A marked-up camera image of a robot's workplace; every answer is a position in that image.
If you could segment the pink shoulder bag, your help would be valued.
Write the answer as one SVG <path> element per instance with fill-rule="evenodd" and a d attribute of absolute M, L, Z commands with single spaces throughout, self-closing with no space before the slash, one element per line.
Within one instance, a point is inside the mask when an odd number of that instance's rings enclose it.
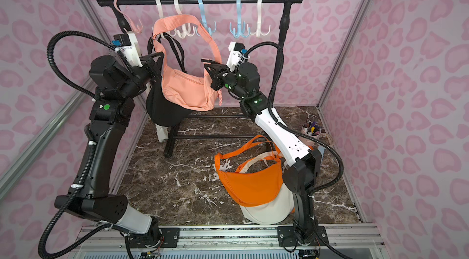
<path fill-rule="evenodd" d="M 154 47 L 156 52 L 166 53 L 165 48 L 156 40 L 156 36 L 180 27 L 182 23 L 194 24 L 197 32 L 209 44 L 214 61 L 221 63 L 222 57 L 214 39 L 209 35 L 199 20 L 193 15 L 183 14 L 180 17 L 173 15 L 157 20 L 153 27 Z M 216 103 L 222 104 L 222 92 L 211 88 L 212 79 L 207 71 L 204 76 L 196 77 L 173 69 L 167 65 L 164 59 L 162 66 L 162 92 L 166 100 L 193 111 L 211 111 Z"/>

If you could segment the small orange sling bag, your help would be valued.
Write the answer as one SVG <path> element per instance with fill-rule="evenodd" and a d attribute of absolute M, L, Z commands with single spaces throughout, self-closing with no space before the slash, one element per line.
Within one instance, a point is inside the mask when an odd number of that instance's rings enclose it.
<path fill-rule="evenodd" d="M 235 172 L 220 170 L 221 161 L 238 156 L 245 151 L 260 145 L 269 144 L 272 151 L 267 152 L 263 160 L 272 161 L 273 164 L 259 172 L 246 173 L 249 167 L 255 164 L 250 159 L 239 165 Z M 279 194 L 283 184 L 282 162 L 278 146 L 262 135 L 256 135 L 245 143 L 240 149 L 227 154 L 217 154 L 214 157 L 214 166 L 221 183 L 230 197 L 240 206 L 253 207 L 272 202 Z"/>

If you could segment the cream white crescent bag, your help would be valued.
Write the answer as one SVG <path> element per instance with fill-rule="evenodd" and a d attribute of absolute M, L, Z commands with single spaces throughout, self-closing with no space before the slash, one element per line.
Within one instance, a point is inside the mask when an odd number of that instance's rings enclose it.
<path fill-rule="evenodd" d="M 267 163 L 268 161 L 262 159 L 267 156 L 267 152 L 254 157 L 255 164 L 259 161 Z M 249 221 L 260 225 L 277 224 L 283 221 L 294 210 L 293 193 L 283 182 L 278 196 L 272 202 L 253 207 L 240 206 L 240 208 L 244 217 Z"/>

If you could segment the large orange crescent bag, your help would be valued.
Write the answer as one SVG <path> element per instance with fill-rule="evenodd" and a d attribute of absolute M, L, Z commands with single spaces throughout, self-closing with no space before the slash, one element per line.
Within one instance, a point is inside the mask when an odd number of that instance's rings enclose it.
<path fill-rule="evenodd" d="M 245 161 L 236 171 L 224 172 L 220 165 L 221 160 L 238 156 L 260 145 L 257 139 L 262 138 L 258 135 L 237 151 L 217 155 L 216 167 L 226 191 L 240 206 L 244 217 L 256 224 L 268 225 L 283 221 L 296 210 L 294 195 L 281 177 L 288 163 L 280 149 L 273 142 L 265 140 L 271 150 Z"/>

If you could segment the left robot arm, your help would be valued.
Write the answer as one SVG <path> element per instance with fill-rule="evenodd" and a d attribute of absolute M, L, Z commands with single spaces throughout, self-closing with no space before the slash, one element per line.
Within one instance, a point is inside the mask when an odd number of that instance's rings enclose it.
<path fill-rule="evenodd" d="M 94 92 L 70 79 L 59 69 L 54 58 L 57 43 L 70 36 L 84 37 L 115 52 L 115 56 L 100 56 L 90 65 L 90 77 L 96 84 Z M 134 98 L 141 95 L 147 84 L 161 73 L 164 53 L 142 57 L 140 65 L 131 65 L 121 50 L 122 41 L 107 43 L 80 31 L 62 31 L 49 41 L 46 56 L 53 72 L 70 87 L 90 96 L 94 105 L 90 122 L 84 128 L 87 147 L 77 176 L 66 195 L 56 197 L 57 213 L 45 227 L 39 240 L 38 254 L 42 259 L 56 259 L 68 254 L 101 230 L 113 228 L 125 240 L 129 252 L 131 241 L 140 247 L 162 247 L 163 234 L 154 216 L 133 208 L 124 195 L 110 194 L 109 183 L 117 149 L 130 123 L 135 108 Z M 47 240 L 64 213 L 100 223 L 70 246 L 51 253 L 46 250 Z"/>

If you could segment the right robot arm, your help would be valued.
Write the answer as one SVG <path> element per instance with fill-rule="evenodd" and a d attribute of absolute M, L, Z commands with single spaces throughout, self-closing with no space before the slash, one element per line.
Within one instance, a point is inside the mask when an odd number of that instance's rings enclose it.
<path fill-rule="evenodd" d="M 272 46 L 277 49 L 277 71 L 274 72 L 272 87 L 268 95 L 260 90 L 260 74 L 256 65 L 249 62 L 249 56 L 256 49 Z M 222 64 L 220 60 L 203 59 L 204 68 L 212 79 L 214 90 L 226 88 L 239 100 L 242 113 L 258 125 L 282 152 L 288 168 L 282 179 L 293 194 L 294 236 L 296 244 L 314 242 L 325 246 L 342 259 L 347 256 L 336 250 L 327 240 L 327 234 L 320 232 L 314 214 L 314 195 L 316 192 L 335 185 L 344 173 L 344 164 L 340 155 L 324 142 L 288 128 L 274 107 L 274 95 L 283 72 L 285 56 L 282 47 L 274 42 L 261 42 L 246 49 L 241 43 L 234 44 L 234 60 Z M 316 185 L 320 173 L 320 151 L 311 149 L 301 139 L 317 143 L 329 151 L 336 159 L 338 173 L 336 177 L 321 186 Z"/>

